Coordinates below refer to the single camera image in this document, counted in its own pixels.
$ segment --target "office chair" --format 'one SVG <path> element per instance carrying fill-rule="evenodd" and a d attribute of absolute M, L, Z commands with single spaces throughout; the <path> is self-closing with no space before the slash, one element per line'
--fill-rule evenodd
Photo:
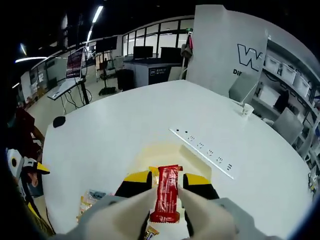
<path fill-rule="evenodd" d="M 245 72 L 241 73 L 229 89 L 229 98 L 239 102 L 241 105 L 250 103 L 255 95 L 258 83 L 258 78 L 252 77 Z"/>
<path fill-rule="evenodd" d="M 304 126 L 289 108 L 285 108 L 280 117 L 274 122 L 272 128 L 292 145 Z"/>

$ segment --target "ceiling light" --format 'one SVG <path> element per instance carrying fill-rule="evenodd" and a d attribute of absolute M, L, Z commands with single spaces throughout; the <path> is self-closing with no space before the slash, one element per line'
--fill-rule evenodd
<path fill-rule="evenodd" d="M 95 23 L 97 21 L 97 19 L 98 19 L 98 17 L 99 17 L 99 15 L 100 15 L 100 13 L 101 13 L 103 8 L 104 8 L 104 6 L 99 6 L 98 7 L 98 9 L 95 12 L 95 15 L 94 15 L 94 18 L 92 20 L 92 23 Z"/>
<path fill-rule="evenodd" d="M 18 86 L 20 84 L 20 82 L 18 82 L 16 85 L 14 85 L 12 88 L 14 89 L 16 86 Z"/>
<path fill-rule="evenodd" d="M 15 60 L 15 63 L 20 63 L 20 62 L 24 62 L 24 61 L 28 61 L 28 60 L 35 60 L 35 59 L 46 59 L 46 56 L 33 56 L 33 57 L 24 57 L 24 58 L 20 58 Z"/>
<path fill-rule="evenodd" d="M 24 53 L 24 55 L 27 56 L 27 52 L 26 52 L 26 50 L 25 50 L 25 48 L 24 48 L 24 45 L 23 45 L 22 43 L 20 43 L 20 47 L 21 47 L 21 50 L 22 50 L 22 52 Z"/>
<path fill-rule="evenodd" d="M 92 31 L 90 30 L 89 33 L 88 33 L 88 37 L 86 38 L 87 42 L 90 40 L 91 33 L 92 33 Z"/>

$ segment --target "black cable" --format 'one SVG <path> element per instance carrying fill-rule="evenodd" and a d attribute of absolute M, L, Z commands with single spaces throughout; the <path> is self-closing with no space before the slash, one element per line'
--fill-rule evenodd
<path fill-rule="evenodd" d="M 67 93 L 70 95 L 71 101 L 72 101 L 75 105 L 77 105 L 76 102 L 75 102 L 75 100 L 72 98 L 71 90 L 68 91 Z"/>
<path fill-rule="evenodd" d="M 49 216 L 48 216 L 48 208 L 47 208 L 47 207 L 45 207 L 45 214 L 46 214 L 46 219 L 48 220 L 49 225 L 50 225 L 50 227 L 51 227 L 54 235 L 56 235 L 56 232 L 55 232 L 55 230 L 54 230 L 54 227 L 52 226 L 52 224 L 51 224 L 51 222 L 50 222 L 50 219 L 49 219 Z"/>
<path fill-rule="evenodd" d="M 79 92 L 79 95 L 80 95 L 81 103 L 82 103 L 82 105 L 85 105 L 84 101 L 82 100 L 81 93 L 80 93 L 80 89 L 79 89 L 79 86 L 78 86 L 77 81 L 76 81 L 76 76 L 74 75 L 74 62 L 73 62 L 73 60 L 72 60 L 71 49 L 70 49 L 69 51 L 70 51 L 70 59 L 71 59 L 73 79 L 74 79 L 74 82 L 75 82 L 76 87 L 78 88 L 78 92 Z"/>
<path fill-rule="evenodd" d="M 78 108 L 76 103 L 73 103 L 73 102 L 69 101 L 69 99 L 67 98 L 66 94 L 63 94 L 63 95 L 65 96 L 65 99 L 67 100 L 68 103 L 72 104 L 75 107 L 75 109 Z"/>
<path fill-rule="evenodd" d="M 66 108 L 65 108 L 65 105 L 64 105 L 64 101 L 62 100 L 62 97 L 60 97 L 60 99 L 61 99 L 61 103 L 62 103 L 62 106 L 63 106 L 63 109 L 64 109 L 64 114 L 66 114 L 67 111 L 66 111 Z"/>
<path fill-rule="evenodd" d="M 92 94 L 88 89 L 85 89 L 85 90 L 87 90 L 90 93 L 90 96 L 91 96 L 91 99 L 89 100 L 89 103 L 90 103 L 92 101 Z"/>
<path fill-rule="evenodd" d="M 272 81 L 272 82 L 278 82 L 277 80 L 271 79 L 270 76 L 269 76 L 268 74 L 266 74 L 265 72 L 264 72 L 264 75 L 266 75 L 266 77 L 267 77 L 270 81 Z"/>
<path fill-rule="evenodd" d="M 84 50 L 86 52 L 86 56 L 84 56 L 84 60 L 85 60 L 84 61 L 85 62 L 85 75 L 84 75 L 84 78 L 85 78 L 87 76 L 87 72 L 88 72 L 88 65 L 87 65 L 88 50 L 86 49 L 86 46 L 84 46 Z"/>

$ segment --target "computer monitor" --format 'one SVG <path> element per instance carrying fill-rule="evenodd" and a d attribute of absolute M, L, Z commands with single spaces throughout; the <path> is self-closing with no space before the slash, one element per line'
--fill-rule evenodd
<path fill-rule="evenodd" d="M 66 61 L 66 79 L 79 78 L 81 76 L 83 52 L 84 48 L 82 47 L 68 56 L 68 59 Z"/>
<path fill-rule="evenodd" d="M 117 36 L 114 36 L 96 41 L 95 52 L 103 53 L 117 49 L 117 38 Z"/>
<path fill-rule="evenodd" d="M 152 58 L 153 51 L 153 46 L 135 46 L 133 47 L 133 59 Z"/>
<path fill-rule="evenodd" d="M 182 63 L 181 48 L 161 47 L 161 60 L 166 63 Z"/>

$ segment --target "paper cup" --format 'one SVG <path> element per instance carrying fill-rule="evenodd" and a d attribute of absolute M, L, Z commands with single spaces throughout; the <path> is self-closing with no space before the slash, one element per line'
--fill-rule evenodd
<path fill-rule="evenodd" d="M 248 118 L 253 111 L 254 111 L 254 108 L 251 105 L 245 103 L 241 115 L 243 118 Z"/>

